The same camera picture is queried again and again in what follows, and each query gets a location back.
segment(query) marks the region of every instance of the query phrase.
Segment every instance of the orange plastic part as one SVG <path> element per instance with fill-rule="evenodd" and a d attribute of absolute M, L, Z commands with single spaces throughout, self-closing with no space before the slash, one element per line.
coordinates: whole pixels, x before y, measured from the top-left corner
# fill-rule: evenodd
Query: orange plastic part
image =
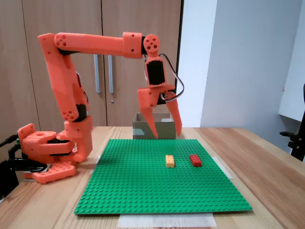
<path fill-rule="evenodd" d="M 35 131 L 34 124 L 26 125 L 18 130 L 18 136 L 23 153 L 29 159 L 44 164 L 52 164 L 57 158 L 50 154 L 67 154 L 74 148 L 74 143 L 69 141 L 61 144 L 48 144 L 49 140 L 56 138 L 54 131 Z"/>
<path fill-rule="evenodd" d="M 147 64 L 152 62 L 152 61 L 161 61 L 163 63 L 163 70 L 164 70 L 164 77 L 165 77 L 165 82 L 161 83 L 159 85 L 154 85 L 149 83 L 149 77 L 147 77 L 149 86 L 148 87 L 160 87 L 167 85 L 167 80 L 166 80 L 166 72 L 165 72 L 165 64 L 163 59 L 159 56 L 158 51 L 160 47 L 160 40 L 156 35 L 150 34 L 145 37 L 144 42 L 143 42 L 144 48 L 148 54 L 148 59 L 145 62 L 145 71 L 146 74 L 148 73 L 147 71 Z"/>
<path fill-rule="evenodd" d="M 47 172 L 42 173 L 23 173 L 24 178 L 34 179 L 41 184 L 46 184 L 66 177 L 72 177 L 76 174 L 74 162 L 59 162 L 51 165 Z"/>
<path fill-rule="evenodd" d="M 169 90 L 173 90 L 174 88 L 175 88 L 174 85 L 167 85 L 162 87 L 138 89 L 140 111 L 143 114 L 145 120 L 148 123 L 148 126 L 150 127 L 156 138 L 158 138 L 158 133 L 153 119 L 152 108 L 157 106 L 160 93 L 164 93 L 166 99 L 173 98 L 176 94 Z M 177 100 L 173 100 L 171 102 L 166 102 L 166 105 L 173 116 L 177 135 L 180 136 L 182 129 L 182 122 L 178 109 L 178 102 Z"/>
<path fill-rule="evenodd" d="M 79 116 L 76 104 L 85 104 L 87 110 L 89 105 L 71 56 L 60 54 L 54 38 L 55 34 L 52 33 L 38 36 L 61 115 L 64 120 L 72 122 Z"/>
<path fill-rule="evenodd" d="M 81 122 L 64 122 L 65 130 L 57 135 L 59 140 L 71 140 L 77 149 L 68 156 L 61 157 L 61 161 L 83 162 L 92 151 L 92 117 L 88 116 Z"/>
<path fill-rule="evenodd" d="M 161 61 L 163 63 L 163 70 L 164 70 L 164 78 L 165 82 L 159 85 L 149 84 L 148 88 L 141 88 L 138 90 L 138 99 L 139 99 L 139 106 L 140 111 L 143 114 L 148 126 L 152 130 L 153 134 L 156 138 L 158 138 L 157 129 L 153 119 L 153 107 L 157 106 L 160 94 L 164 94 L 165 99 L 171 99 L 176 94 L 173 92 L 175 89 L 174 85 L 168 85 L 166 80 L 166 73 L 165 73 L 165 64 L 163 59 L 159 56 L 158 50 L 160 46 L 159 38 L 156 35 L 150 34 L 145 37 L 143 42 L 144 48 L 148 54 L 148 60 L 145 62 L 145 70 L 147 71 L 147 64 L 152 61 Z M 178 102 L 177 100 L 173 100 L 171 102 L 166 102 L 167 108 L 171 112 L 173 116 L 173 120 L 176 126 L 176 132 L 179 136 L 181 134 L 182 129 L 182 122 L 181 117 L 178 109 Z"/>
<path fill-rule="evenodd" d="M 142 58 L 142 34 L 137 32 L 124 32 L 122 38 L 60 32 L 54 42 L 66 51 Z"/>

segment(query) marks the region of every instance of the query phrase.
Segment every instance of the wooden table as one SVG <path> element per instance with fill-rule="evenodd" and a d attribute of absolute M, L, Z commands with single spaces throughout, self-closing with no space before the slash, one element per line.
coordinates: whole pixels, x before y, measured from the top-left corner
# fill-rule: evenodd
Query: wooden table
<path fill-rule="evenodd" d="M 0 204 L 0 228 L 116 228 L 119 216 L 74 215 L 98 156 L 111 138 L 132 138 L 131 127 L 96 127 L 93 151 L 77 175 L 46 185 L 22 182 Z M 218 229 L 305 228 L 305 165 L 276 146 L 240 128 L 183 128 L 198 139 L 233 176 L 253 211 L 214 214 Z"/>

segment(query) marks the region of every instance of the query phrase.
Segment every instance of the wooden cabinet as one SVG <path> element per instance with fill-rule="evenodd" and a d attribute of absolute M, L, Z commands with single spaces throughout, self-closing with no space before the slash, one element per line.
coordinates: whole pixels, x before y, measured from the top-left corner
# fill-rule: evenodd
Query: wooden cabinet
<path fill-rule="evenodd" d="M 176 67 L 180 0 L 4 0 L 0 6 L 0 123 L 5 129 L 1 139 L 28 123 L 37 130 L 63 130 L 38 35 L 153 33 L 160 38 L 160 52 Z M 109 92 L 108 56 L 98 58 L 101 93 L 96 92 L 93 55 L 77 53 L 72 59 L 89 98 L 93 125 L 132 125 L 139 111 L 137 89 L 148 85 L 144 59 L 113 57 L 113 93 Z M 171 71 L 166 72 L 168 83 L 174 84 Z M 165 105 L 154 111 L 168 112 Z"/>
<path fill-rule="evenodd" d="M 22 3 L 0 1 L 0 142 L 17 130 L 34 123 L 39 129 L 34 89 L 24 32 Z M 6 145 L 0 148 L 0 162 L 8 158 Z"/>
<path fill-rule="evenodd" d="M 60 132 L 63 130 L 64 120 L 51 89 L 37 36 L 63 31 L 102 35 L 101 1 L 24 0 L 23 13 L 40 127 L 44 131 Z M 89 113 L 93 117 L 93 125 L 107 125 L 104 90 L 102 93 L 96 93 L 95 90 L 93 55 L 77 53 L 72 55 L 72 59 L 89 98 Z M 105 82 L 102 58 L 99 61 L 100 88 L 103 89 Z"/>
<path fill-rule="evenodd" d="M 155 34 L 160 38 L 160 53 L 165 53 L 176 68 L 180 0 L 102 0 L 103 35 L 119 36 L 123 32 L 141 32 L 143 36 Z M 112 57 L 113 93 L 109 90 L 108 58 L 105 56 L 107 123 L 109 126 L 131 126 L 140 111 L 137 89 L 147 87 L 144 60 Z M 175 79 L 166 69 L 168 83 Z M 159 105 L 154 112 L 167 112 Z"/>

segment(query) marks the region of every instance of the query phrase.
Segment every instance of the red lego brick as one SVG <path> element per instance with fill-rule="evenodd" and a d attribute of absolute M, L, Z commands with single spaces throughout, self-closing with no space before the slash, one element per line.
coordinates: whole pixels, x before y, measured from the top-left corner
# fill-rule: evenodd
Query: red lego brick
<path fill-rule="evenodd" d="M 193 164 L 194 167 L 201 167 L 202 166 L 202 162 L 201 162 L 198 155 L 190 155 L 190 160 L 191 160 L 191 163 Z"/>

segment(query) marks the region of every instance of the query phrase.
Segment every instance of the white wall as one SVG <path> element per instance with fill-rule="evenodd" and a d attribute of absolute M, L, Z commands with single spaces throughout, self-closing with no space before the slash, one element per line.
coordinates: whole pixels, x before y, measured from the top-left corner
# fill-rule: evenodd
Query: white wall
<path fill-rule="evenodd" d="M 303 86 L 305 84 L 305 2 L 302 3 L 295 46 L 285 85 L 280 111 L 281 115 L 301 121 L 305 104 Z"/>
<path fill-rule="evenodd" d="M 218 0 L 201 126 L 244 127 L 289 151 L 280 117 L 301 0 Z"/>
<path fill-rule="evenodd" d="M 178 99 L 184 127 L 199 127 L 217 0 L 184 1 L 178 74 L 185 91 Z"/>

